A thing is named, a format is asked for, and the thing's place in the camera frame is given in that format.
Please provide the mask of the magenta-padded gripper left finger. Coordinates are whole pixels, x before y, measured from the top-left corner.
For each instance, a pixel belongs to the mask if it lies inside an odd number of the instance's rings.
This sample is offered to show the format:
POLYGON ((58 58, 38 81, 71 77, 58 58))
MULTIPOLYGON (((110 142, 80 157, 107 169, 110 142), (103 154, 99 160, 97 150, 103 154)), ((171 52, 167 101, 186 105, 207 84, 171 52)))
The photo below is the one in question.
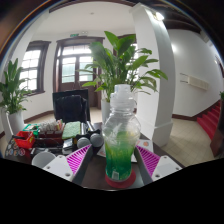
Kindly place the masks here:
POLYGON ((81 185, 92 156, 92 145, 87 145, 67 156, 57 156, 44 167, 44 170, 81 185))

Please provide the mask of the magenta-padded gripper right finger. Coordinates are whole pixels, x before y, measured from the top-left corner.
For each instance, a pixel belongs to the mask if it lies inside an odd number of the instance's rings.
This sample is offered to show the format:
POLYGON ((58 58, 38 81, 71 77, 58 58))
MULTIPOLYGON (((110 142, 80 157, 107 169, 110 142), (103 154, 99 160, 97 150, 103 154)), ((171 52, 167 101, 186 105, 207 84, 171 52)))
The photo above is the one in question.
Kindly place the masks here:
POLYGON ((182 169, 168 155, 158 156, 140 146, 136 146, 134 156, 144 183, 157 181, 182 169))

